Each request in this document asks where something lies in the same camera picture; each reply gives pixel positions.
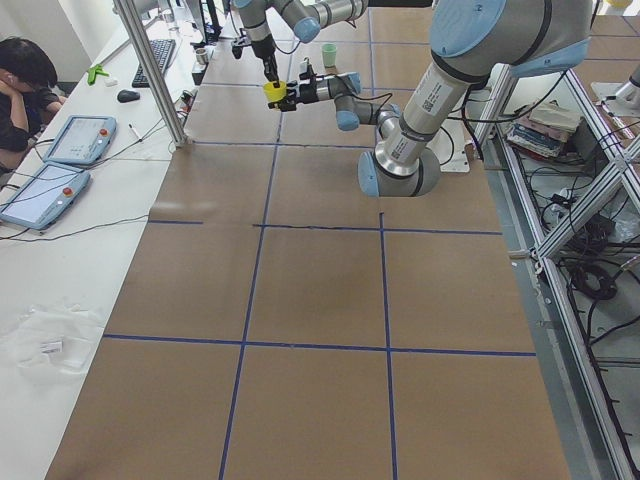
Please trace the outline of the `stack of books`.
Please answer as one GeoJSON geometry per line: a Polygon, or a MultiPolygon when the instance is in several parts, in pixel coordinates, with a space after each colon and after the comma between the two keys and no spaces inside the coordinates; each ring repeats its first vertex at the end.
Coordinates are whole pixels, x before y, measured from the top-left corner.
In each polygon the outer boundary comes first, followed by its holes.
{"type": "Polygon", "coordinates": [[[517,118],[507,129],[505,139],[534,156],[550,159],[567,152],[569,141],[582,120],[581,113],[562,107],[556,101],[543,102],[517,118]]]}

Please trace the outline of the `green plastic cup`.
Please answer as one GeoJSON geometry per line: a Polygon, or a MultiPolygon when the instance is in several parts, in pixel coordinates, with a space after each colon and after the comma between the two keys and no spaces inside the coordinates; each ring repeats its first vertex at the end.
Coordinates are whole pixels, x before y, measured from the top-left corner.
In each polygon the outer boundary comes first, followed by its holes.
{"type": "Polygon", "coordinates": [[[322,61],[325,68],[336,66],[337,46],[333,43],[324,43],[321,47],[322,61]]]}

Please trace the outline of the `black computer mouse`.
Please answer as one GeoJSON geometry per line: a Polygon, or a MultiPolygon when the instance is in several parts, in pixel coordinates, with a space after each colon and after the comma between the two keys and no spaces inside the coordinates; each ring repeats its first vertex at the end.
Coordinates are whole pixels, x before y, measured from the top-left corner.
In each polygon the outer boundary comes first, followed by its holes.
{"type": "Polygon", "coordinates": [[[140,93],[133,90],[120,90],[117,94],[117,101],[119,103],[130,103],[138,101],[140,99],[140,93]]]}

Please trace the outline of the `yellow plastic cup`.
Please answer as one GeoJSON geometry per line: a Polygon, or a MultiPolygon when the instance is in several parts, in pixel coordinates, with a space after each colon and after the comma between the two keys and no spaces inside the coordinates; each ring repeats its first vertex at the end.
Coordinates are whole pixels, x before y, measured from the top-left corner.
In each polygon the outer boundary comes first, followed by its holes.
{"type": "Polygon", "coordinates": [[[263,93],[268,104],[276,104],[287,96],[287,86],[285,82],[274,81],[263,85],[263,93]]]}

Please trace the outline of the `aluminium frame post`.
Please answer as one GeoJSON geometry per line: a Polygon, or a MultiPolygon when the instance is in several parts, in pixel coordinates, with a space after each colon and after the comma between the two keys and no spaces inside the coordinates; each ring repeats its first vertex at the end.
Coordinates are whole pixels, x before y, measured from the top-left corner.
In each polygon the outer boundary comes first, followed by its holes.
{"type": "Polygon", "coordinates": [[[133,0],[114,0],[116,11],[125,27],[138,60],[149,81],[151,93],[176,148],[187,141],[181,121],[174,108],[164,76],[153,54],[146,30],[140,20],[133,0]]]}

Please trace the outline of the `metal cup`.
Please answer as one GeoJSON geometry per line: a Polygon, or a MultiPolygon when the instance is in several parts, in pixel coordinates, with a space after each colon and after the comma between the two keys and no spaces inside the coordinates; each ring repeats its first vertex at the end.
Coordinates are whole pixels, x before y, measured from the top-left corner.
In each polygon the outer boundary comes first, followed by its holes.
{"type": "Polygon", "coordinates": [[[195,50],[196,62],[199,65],[207,65],[209,63],[208,52],[205,48],[198,48],[195,50]]]}

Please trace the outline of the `lower blue teach pendant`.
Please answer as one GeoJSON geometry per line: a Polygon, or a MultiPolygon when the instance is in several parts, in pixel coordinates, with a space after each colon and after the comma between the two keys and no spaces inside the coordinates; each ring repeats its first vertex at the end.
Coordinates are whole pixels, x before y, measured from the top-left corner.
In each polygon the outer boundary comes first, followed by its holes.
{"type": "Polygon", "coordinates": [[[45,163],[1,205],[1,220],[33,230],[55,223],[88,186],[88,171],[45,163]]]}

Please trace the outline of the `blue teach pendant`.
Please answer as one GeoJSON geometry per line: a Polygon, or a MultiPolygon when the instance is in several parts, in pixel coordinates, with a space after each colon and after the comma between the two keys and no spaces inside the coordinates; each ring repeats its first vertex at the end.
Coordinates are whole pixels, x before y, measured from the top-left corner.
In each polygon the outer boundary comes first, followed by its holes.
{"type": "Polygon", "coordinates": [[[1,205],[1,220],[33,230],[55,223],[88,186],[88,171],[45,163],[1,205]]]}
{"type": "Polygon", "coordinates": [[[117,121],[112,116],[70,116],[43,156],[45,163],[74,166],[96,163],[115,136],[117,121]]]}

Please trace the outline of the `black white marker pen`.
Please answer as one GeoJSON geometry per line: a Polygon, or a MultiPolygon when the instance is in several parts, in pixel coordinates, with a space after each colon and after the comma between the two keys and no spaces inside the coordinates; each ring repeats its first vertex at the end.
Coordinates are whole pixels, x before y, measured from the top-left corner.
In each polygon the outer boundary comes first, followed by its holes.
{"type": "Polygon", "coordinates": [[[138,132],[138,130],[131,124],[128,124],[128,127],[130,129],[130,131],[132,132],[132,134],[136,137],[136,141],[137,142],[142,142],[143,138],[141,136],[141,134],[138,132]]]}

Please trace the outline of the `brown cardboard table cover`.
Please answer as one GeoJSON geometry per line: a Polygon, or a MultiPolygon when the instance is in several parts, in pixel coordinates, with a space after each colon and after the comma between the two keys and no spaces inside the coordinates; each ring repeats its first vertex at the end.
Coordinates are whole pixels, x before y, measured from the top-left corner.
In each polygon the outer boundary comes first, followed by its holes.
{"type": "Polygon", "coordinates": [[[217,49],[51,479],[566,479],[484,167],[365,196],[217,49]]]}

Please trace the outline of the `seated person dark hair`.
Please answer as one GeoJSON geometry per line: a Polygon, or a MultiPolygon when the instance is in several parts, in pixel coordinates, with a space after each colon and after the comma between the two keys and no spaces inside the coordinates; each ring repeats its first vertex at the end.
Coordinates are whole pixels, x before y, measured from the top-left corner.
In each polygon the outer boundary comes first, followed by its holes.
{"type": "Polygon", "coordinates": [[[58,76],[49,56],[35,42],[1,41],[1,172],[21,164],[42,128],[66,102],[53,91],[58,76]]]}

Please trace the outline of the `white pillar with base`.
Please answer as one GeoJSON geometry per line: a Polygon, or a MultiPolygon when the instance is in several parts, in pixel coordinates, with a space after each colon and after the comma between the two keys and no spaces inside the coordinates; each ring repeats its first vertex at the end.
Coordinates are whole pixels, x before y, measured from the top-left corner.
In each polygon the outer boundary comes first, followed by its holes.
{"type": "Polygon", "coordinates": [[[436,155],[442,172],[469,173],[470,160],[465,150],[468,145],[462,123],[446,120],[429,143],[429,148],[436,155]]]}

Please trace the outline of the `clear plastic bag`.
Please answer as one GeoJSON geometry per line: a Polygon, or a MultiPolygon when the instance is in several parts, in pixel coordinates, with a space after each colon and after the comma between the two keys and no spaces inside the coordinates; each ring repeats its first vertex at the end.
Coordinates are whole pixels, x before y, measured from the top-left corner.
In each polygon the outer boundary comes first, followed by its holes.
{"type": "Polygon", "coordinates": [[[71,384],[90,368],[106,319],[78,304],[34,305],[1,330],[1,371],[33,385],[71,384]]]}

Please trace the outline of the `green plastic tool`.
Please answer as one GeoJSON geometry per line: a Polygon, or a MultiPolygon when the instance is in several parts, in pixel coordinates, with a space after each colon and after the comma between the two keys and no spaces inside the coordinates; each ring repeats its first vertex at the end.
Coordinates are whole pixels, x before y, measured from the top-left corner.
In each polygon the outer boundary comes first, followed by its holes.
{"type": "Polygon", "coordinates": [[[96,64],[94,66],[91,66],[87,70],[87,84],[90,86],[94,85],[99,76],[109,77],[110,74],[104,70],[104,67],[102,64],[96,64]]]}

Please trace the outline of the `upper blue teach pendant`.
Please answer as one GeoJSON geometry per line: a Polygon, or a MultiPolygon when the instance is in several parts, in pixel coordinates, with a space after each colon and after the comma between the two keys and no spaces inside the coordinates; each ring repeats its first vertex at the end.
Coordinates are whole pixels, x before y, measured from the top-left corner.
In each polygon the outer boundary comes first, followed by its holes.
{"type": "Polygon", "coordinates": [[[115,136],[117,121],[112,116],[70,116],[43,156],[45,163],[74,166],[96,163],[115,136]]]}

